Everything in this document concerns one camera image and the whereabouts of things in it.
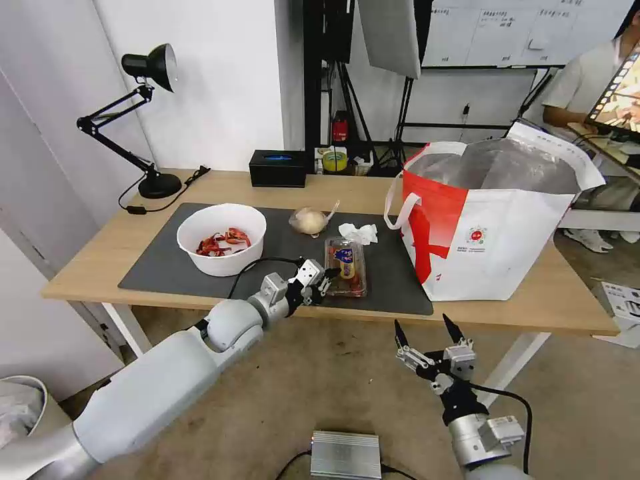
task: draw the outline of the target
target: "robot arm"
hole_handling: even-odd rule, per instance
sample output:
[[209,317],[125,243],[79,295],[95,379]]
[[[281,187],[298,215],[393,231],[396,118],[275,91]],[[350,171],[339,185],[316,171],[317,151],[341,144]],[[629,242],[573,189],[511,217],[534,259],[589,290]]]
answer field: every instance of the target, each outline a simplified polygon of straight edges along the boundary
[[511,455],[510,448],[525,433],[513,416],[489,418],[489,411],[478,402],[469,386],[475,368],[473,341],[446,315],[445,326],[454,345],[444,350],[421,353],[411,348],[398,321],[395,321],[396,357],[415,374],[429,382],[442,402],[442,420],[449,428],[451,446],[467,480],[526,480],[530,476],[513,465],[496,460]]
[[29,438],[0,450],[0,479],[84,477],[140,449],[258,342],[263,329],[302,304],[319,303],[336,274],[306,260],[288,281],[277,273],[266,276],[248,301],[218,303],[196,325],[172,334],[96,390],[72,426],[49,442],[46,455]]

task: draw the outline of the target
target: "lamp shade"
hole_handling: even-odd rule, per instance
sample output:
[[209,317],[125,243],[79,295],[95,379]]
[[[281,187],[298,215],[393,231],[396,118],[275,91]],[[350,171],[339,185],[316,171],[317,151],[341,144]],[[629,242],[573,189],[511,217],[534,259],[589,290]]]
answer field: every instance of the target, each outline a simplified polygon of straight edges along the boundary
[[168,43],[158,45],[148,55],[124,54],[122,68],[132,77],[150,78],[170,92],[178,80],[175,54]]

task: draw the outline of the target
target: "black desk mat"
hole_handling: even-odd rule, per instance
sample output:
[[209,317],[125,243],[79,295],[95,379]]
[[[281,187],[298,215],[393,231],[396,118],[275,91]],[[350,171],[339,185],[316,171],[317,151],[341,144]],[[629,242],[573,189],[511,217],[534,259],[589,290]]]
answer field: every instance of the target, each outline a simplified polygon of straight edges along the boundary
[[[211,277],[196,268],[175,239],[180,224],[192,213],[208,207],[202,203],[183,203],[158,232],[118,286],[123,289],[226,298],[234,277]],[[264,257],[304,257],[324,265],[327,237],[336,237],[338,226],[357,227],[376,224],[378,243],[364,247],[368,294],[364,298],[326,297],[323,306],[357,310],[388,311],[431,315],[433,306],[418,283],[398,230],[387,228],[382,215],[336,213],[319,238],[294,231],[288,221],[291,210],[258,208],[267,218]],[[262,278],[273,271],[285,280],[294,266],[281,262],[262,262],[242,275],[233,294],[244,299],[260,288]]]

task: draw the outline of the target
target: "red and white bag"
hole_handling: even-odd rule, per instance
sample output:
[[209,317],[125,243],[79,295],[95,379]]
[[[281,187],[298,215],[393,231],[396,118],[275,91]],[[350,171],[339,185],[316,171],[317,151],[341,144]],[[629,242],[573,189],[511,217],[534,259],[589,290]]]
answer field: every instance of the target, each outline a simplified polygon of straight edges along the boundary
[[500,141],[427,145],[393,180],[385,221],[401,229],[430,300],[507,300],[576,194],[602,184],[580,148],[516,123]]

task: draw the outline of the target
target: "whiteboard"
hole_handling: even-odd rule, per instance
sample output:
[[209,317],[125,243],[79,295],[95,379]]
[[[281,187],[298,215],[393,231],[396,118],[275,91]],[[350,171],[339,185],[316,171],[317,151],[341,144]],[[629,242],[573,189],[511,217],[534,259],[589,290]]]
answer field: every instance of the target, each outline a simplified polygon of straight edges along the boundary
[[611,40],[632,4],[633,0],[434,0],[422,66],[564,65]]

